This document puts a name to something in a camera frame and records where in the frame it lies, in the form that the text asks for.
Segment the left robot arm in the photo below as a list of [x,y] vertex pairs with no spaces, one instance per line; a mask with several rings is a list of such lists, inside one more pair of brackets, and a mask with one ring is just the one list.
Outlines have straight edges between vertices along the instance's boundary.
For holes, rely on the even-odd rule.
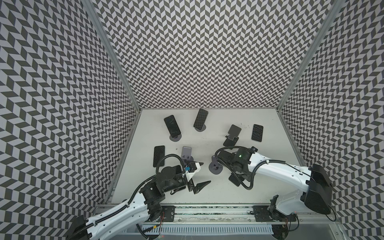
[[192,178],[201,170],[202,163],[183,162],[176,154],[158,161],[155,175],[147,178],[132,196],[119,205],[93,217],[74,218],[65,233],[67,240],[109,240],[132,226],[154,222],[162,216],[161,202],[166,193],[171,195],[188,189],[198,194],[210,181],[194,184]]

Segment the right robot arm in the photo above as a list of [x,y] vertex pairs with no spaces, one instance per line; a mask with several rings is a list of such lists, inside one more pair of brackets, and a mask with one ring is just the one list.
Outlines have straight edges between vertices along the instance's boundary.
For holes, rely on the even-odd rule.
[[283,160],[267,158],[255,147],[223,147],[214,154],[218,163],[227,168],[229,181],[250,191],[256,175],[264,175],[296,188],[286,195],[275,195],[266,207],[255,208],[258,222],[296,221],[298,213],[335,214],[332,206],[333,184],[325,169],[317,164],[294,166]]

